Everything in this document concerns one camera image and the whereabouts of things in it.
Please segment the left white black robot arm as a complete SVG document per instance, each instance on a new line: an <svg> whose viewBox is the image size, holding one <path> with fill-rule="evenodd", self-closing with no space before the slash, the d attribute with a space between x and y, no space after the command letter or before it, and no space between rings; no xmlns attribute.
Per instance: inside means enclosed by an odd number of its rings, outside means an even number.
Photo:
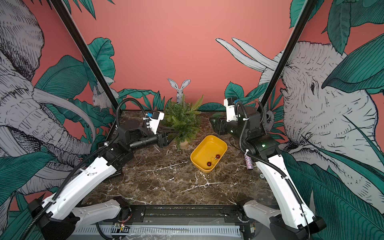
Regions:
<svg viewBox="0 0 384 240"><path fill-rule="evenodd" d="M29 204L34 219L21 239L26 239L34 226L46 240L66 240L74 231L101 221L115 218L127 221L131 217L130 205L122 197L87 207L78 207L78 203L133 159L135 150L152 145L168 146L172 142L169 135L177 136L178 132L158 125L152 127L148 122L142 125L136 120L119 125L116 137L95 152L97 157L88 167L77 165L54 195Z"/></svg>

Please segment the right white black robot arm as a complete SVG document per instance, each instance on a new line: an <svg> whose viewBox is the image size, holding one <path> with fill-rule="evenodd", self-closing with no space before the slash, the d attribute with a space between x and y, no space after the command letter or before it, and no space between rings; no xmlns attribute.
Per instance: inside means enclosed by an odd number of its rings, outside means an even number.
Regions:
<svg viewBox="0 0 384 240"><path fill-rule="evenodd" d="M225 99L224 106L226 116L210 117L214 132L231 135L238 141L245 159L255 163L264 175L279 206L274 210L257 201L248 201L243 204L245 215L269 228L277 240L312 240L327 225L299 194L277 142L263 126L265 112L246 107L235 98Z"/></svg>

